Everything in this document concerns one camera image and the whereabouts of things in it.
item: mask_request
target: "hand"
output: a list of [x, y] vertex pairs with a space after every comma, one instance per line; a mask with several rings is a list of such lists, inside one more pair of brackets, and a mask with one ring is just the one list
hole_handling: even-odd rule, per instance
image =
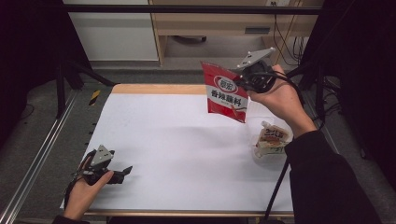
[[[278, 64], [273, 66], [273, 69], [285, 73]], [[296, 90], [287, 81], [277, 78], [273, 88], [268, 92], [248, 91], [247, 94], [252, 101], [265, 105], [274, 115], [285, 120], [295, 138], [317, 129], [312, 119], [305, 113]]]
[[113, 171], [108, 171], [92, 186], [87, 184], [84, 178], [77, 181], [70, 192], [69, 202], [64, 210], [64, 217], [80, 221], [96, 195], [113, 175]]

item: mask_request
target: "black curtain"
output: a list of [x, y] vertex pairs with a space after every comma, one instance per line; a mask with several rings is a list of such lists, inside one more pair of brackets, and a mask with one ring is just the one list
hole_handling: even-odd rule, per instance
[[[327, 0], [325, 4], [343, 3]], [[303, 63], [319, 56], [324, 75], [340, 78], [341, 105], [354, 134], [396, 189], [395, 15], [392, 0], [355, 1], [322, 53], [316, 55], [315, 49], [336, 21], [319, 16]], [[304, 81], [313, 84], [315, 74], [308, 75]]]

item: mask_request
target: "white tabletop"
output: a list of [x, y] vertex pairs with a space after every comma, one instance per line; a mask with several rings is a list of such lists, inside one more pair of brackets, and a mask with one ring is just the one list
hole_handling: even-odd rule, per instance
[[[106, 185], [88, 214], [262, 215], [285, 155], [258, 160], [252, 143], [267, 120], [289, 128], [251, 102], [247, 123], [208, 114], [200, 94], [112, 93], [88, 145], [115, 150], [108, 169], [132, 172]], [[289, 174], [274, 213], [291, 214]]]

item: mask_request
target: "finger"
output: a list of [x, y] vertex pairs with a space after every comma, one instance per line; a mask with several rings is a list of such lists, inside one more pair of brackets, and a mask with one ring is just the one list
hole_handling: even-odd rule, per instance
[[255, 91], [247, 91], [247, 95], [251, 97], [252, 94], [256, 93]]
[[105, 184], [110, 181], [111, 177], [114, 175], [114, 171], [108, 171], [94, 184], [96, 188], [101, 189]]
[[87, 162], [90, 160], [91, 156], [87, 158], [87, 160], [85, 160], [84, 165], [82, 166], [82, 168], [85, 168], [85, 166], [87, 166]]
[[273, 70], [278, 73], [285, 74], [285, 71], [283, 71], [283, 68], [279, 64], [274, 65]]

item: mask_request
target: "black pole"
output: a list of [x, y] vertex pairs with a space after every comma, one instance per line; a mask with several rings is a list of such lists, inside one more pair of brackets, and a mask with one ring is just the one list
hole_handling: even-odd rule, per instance
[[321, 69], [321, 65], [318, 65], [318, 72], [317, 72], [317, 94], [315, 98], [315, 109], [317, 110], [318, 117], [321, 121], [325, 122], [326, 113], [324, 111], [324, 100], [323, 100], [323, 91], [324, 91], [324, 74]]
[[322, 15], [339, 13], [339, 9], [321, 7], [249, 7], [249, 6], [170, 6], [170, 5], [43, 5], [40, 9], [66, 12], [100, 13], [210, 13], [210, 14], [277, 14]]
[[108, 80], [107, 78], [102, 77], [99, 74], [93, 72], [91, 69], [86, 68], [86, 67], [82, 66], [81, 64], [76, 63], [74, 61], [69, 61], [68, 64], [70, 66], [72, 66], [74, 69], [78, 70], [79, 72], [85, 73], [86, 75], [88, 75], [88, 76], [100, 81], [101, 83], [105, 84], [106, 86], [112, 87], [112, 86], [115, 86], [117, 84], [120, 84], [120, 83], [112, 82], [112, 81]]
[[282, 172], [280, 173], [279, 179], [276, 181], [276, 185], [275, 185], [273, 194], [271, 195], [270, 202], [268, 203], [267, 209], [265, 210], [265, 216], [264, 216], [264, 218], [261, 218], [261, 221], [260, 221], [261, 224], [265, 223], [265, 220], [268, 220], [268, 218], [270, 216], [271, 209], [274, 204], [277, 192], [279, 191], [280, 185], [283, 182], [283, 177], [285, 177], [285, 174], [288, 171], [288, 168], [289, 168], [289, 161], [288, 161], [288, 159], [286, 159], [285, 164], [283, 165], [283, 168], [282, 168]]

